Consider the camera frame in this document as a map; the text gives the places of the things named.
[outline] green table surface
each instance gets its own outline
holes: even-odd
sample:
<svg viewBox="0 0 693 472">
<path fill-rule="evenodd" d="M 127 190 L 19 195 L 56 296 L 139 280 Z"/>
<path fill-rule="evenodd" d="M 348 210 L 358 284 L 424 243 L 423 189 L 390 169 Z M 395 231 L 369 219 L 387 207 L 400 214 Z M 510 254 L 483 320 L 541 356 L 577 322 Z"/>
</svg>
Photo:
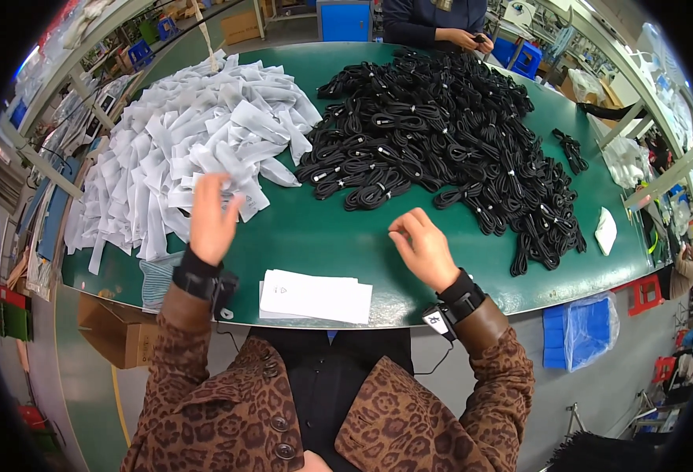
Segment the green table surface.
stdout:
<svg viewBox="0 0 693 472">
<path fill-rule="evenodd" d="M 318 100 L 316 88 L 344 66 L 371 61 L 392 60 L 395 46 L 378 43 L 329 42 L 295 44 L 262 49 L 240 55 L 240 63 L 262 60 L 265 66 L 281 64 L 287 74 L 321 110 L 332 103 Z M 165 74 L 179 70 L 181 57 L 166 55 L 161 63 Z M 419 282 L 404 266 L 387 227 L 398 215 L 414 207 L 423 208 L 433 222 L 446 234 L 455 262 L 474 275 L 475 281 L 498 303 L 506 314 L 520 313 L 562 304 L 619 286 L 651 271 L 645 243 L 636 224 L 625 216 L 620 197 L 621 188 L 614 184 L 599 152 L 596 136 L 587 117 L 574 103 L 553 90 L 514 75 L 528 88 L 535 110 L 524 123 L 543 137 L 543 151 L 562 162 L 566 157 L 551 130 L 558 127 L 581 143 L 582 156 L 590 169 L 573 176 L 571 188 L 578 192 L 575 215 L 587 241 L 587 252 L 569 251 L 556 270 L 546 270 L 530 262 L 527 274 L 511 277 L 510 265 L 516 250 L 516 234 L 509 229 L 502 237 L 484 236 L 474 216 L 462 204 L 438 211 L 432 206 L 432 194 L 418 186 L 370 212 L 345 212 L 344 190 L 329 199 L 312 197 L 309 184 L 284 188 L 260 179 L 271 205 L 252 218 L 240 223 L 225 265 L 240 278 L 240 287 L 229 308 L 234 318 L 229 323 L 260 326 L 309 328 L 359 328 L 320 319 L 267 320 L 259 319 L 258 282 L 266 269 L 284 269 L 313 276 L 357 277 L 373 285 L 370 308 L 372 328 L 417 326 L 419 314 L 435 300 L 432 290 Z M 288 151 L 278 158 L 294 170 Z M 617 238 L 609 256 L 604 256 L 593 236 L 601 207 L 609 210 L 617 224 Z M 168 237 L 168 251 L 175 252 L 184 244 Z M 92 250 L 85 249 L 66 256 L 62 276 L 65 285 L 116 301 L 142 305 L 142 271 L 134 256 L 128 257 L 107 243 L 99 275 L 87 270 Z"/>
</svg>

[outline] hand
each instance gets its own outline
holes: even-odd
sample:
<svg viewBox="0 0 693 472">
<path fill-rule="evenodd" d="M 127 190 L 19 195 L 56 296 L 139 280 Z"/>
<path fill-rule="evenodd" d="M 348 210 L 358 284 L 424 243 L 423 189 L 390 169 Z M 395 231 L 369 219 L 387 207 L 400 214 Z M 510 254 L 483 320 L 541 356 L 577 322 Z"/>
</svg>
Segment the hand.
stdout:
<svg viewBox="0 0 693 472">
<path fill-rule="evenodd" d="M 462 49 L 472 51 L 479 44 L 475 42 L 475 36 L 463 29 L 436 28 L 436 41 L 451 41 Z"/>
<path fill-rule="evenodd" d="M 407 268 L 428 287 L 441 293 L 456 281 L 459 268 L 451 258 L 446 236 L 421 208 L 396 218 L 389 226 L 389 237 Z"/>
<path fill-rule="evenodd" d="M 189 245 L 198 258 L 212 266 L 219 265 L 231 247 L 243 202 L 241 197 L 235 196 L 226 211 L 222 211 L 220 189 L 227 178 L 228 174 L 207 174 L 194 188 Z"/>
<path fill-rule="evenodd" d="M 493 51 L 493 42 L 489 37 L 485 35 L 485 33 L 475 33 L 475 36 L 481 35 L 483 38 L 485 38 L 485 42 L 477 42 L 478 46 L 478 51 L 482 52 L 483 54 L 487 54 L 491 51 Z"/>
<path fill-rule="evenodd" d="M 304 467 L 300 472 L 333 472 L 322 457 L 312 451 L 304 451 Z"/>
</svg>

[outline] stack of white paper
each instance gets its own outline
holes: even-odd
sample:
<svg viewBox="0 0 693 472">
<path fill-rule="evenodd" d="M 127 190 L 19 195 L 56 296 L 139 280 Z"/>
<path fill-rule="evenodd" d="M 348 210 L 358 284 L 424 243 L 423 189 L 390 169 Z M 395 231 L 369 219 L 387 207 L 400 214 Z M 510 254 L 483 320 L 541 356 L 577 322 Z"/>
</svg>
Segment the stack of white paper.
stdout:
<svg viewBox="0 0 693 472">
<path fill-rule="evenodd" d="M 261 319 L 330 319 L 368 324 L 373 286 L 356 278 L 314 277 L 285 270 L 267 270 L 260 282 Z"/>
<path fill-rule="evenodd" d="M 304 134 L 320 114 L 282 66 L 224 56 L 215 53 L 220 72 L 209 60 L 180 70 L 124 109 L 68 217 L 68 254 L 93 247 L 90 272 L 98 273 L 105 242 L 128 255 L 139 249 L 137 257 L 148 261 L 168 254 L 166 234 L 186 242 L 189 220 L 179 209 L 191 213 L 202 174 L 231 175 L 218 198 L 244 195 L 244 222 L 270 205 L 258 175 L 301 185 L 275 156 L 290 146 L 298 165 L 312 150 Z"/>
</svg>

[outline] blue jacket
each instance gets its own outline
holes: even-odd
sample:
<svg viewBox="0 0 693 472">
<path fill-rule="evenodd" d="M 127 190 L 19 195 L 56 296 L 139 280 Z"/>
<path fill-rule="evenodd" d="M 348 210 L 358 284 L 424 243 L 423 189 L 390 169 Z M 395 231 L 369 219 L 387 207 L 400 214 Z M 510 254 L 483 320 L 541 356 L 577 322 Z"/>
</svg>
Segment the blue jacket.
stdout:
<svg viewBox="0 0 693 472">
<path fill-rule="evenodd" d="M 482 33 L 485 0 L 454 0 L 451 11 L 430 0 L 383 0 L 383 41 L 416 48 L 437 48 L 436 28 Z"/>
</svg>

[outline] factory floor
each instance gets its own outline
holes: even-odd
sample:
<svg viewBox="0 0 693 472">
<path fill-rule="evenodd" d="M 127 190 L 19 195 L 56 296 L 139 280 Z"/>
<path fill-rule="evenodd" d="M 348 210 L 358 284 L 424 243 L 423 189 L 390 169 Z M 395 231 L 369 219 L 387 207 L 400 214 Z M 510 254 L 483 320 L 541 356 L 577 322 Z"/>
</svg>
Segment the factory floor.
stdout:
<svg viewBox="0 0 693 472">
<path fill-rule="evenodd" d="M 219 17 L 241 13 L 251 5 L 251 0 L 237 5 L 208 22 L 213 49 L 217 49 L 222 41 Z M 205 14 L 215 11 L 217 7 L 219 5 L 213 5 Z M 199 34 L 196 29 L 185 37 Z M 273 23 L 265 41 L 251 39 L 224 46 L 224 50 L 237 53 L 316 40 L 317 24 L 314 18 L 308 18 Z M 171 47 L 187 48 L 187 43 L 177 41 Z M 157 55 L 144 74 L 144 85 L 175 71 L 175 67 L 174 70 L 161 67 L 160 56 Z M 185 65 L 197 63 L 206 57 L 207 50 L 187 48 Z M 72 296 L 72 289 L 58 289 L 58 297 Z M 544 467 L 553 449 L 559 446 L 567 433 L 569 413 L 565 409 L 573 403 L 578 403 L 580 417 L 588 430 L 612 437 L 618 436 L 637 412 L 639 402 L 636 393 L 648 388 L 654 361 L 673 350 L 673 315 L 679 311 L 679 305 L 677 302 L 667 302 L 629 318 L 628 298 L 627 291 L 617 293 L 621 328 L 614 349 L 596 363 L 573 373 L 543 368 L 540 310 L 510 317 L 519 341 L 534 361 L 536 378 L 533 406 L 519 454 L 519 472 L 537 472 Z M 134 432 L 142 409 L 148 372 L 146 368 L 111 369 L 107 361 L 76 332 L 75 320 L 67 321 L 72 313 L 62 310 L 61 306 L 65 304 L 58 303 L 54 309 L 53 304 L 38 297 L 33 299 L 34 342 L 28 345 L 28 355 L 34 396 L 42 413 L 55 424 L 58 442 L 75 470 L 112 472 L 125 454 L 126 436 Z M 73 328 L 67 330 L 66 323 L 73 323 Z M 222 332 L 229 331 L 237 345 L 244 342 L 248 331 L 239 326 L 219 325 L 219 328 Z M 415 370 L 427 372 L 442 358 L 448 344 L 429 328 L 411 330 Z M 69 355 L 59 356 L 58 352 L 64 349 Z M 227 334 L 213 334 L 209 348 L 210 374 L 221 372 L 235 354 L 234 345 Z M 107 382 L 99 382 L 92 387 L 91 379 L 100 378 L 98 376 L 107 379 Z M 459 345 L 435 373 L 418 375 L 417 380 L 434 392 L 456 415 L 463 412 L 466 398 L 475 385 L 466 353 Z M 107 416 L 109 429 L 90 428 L 87 418 L 93 415 Z"/>
</svg>

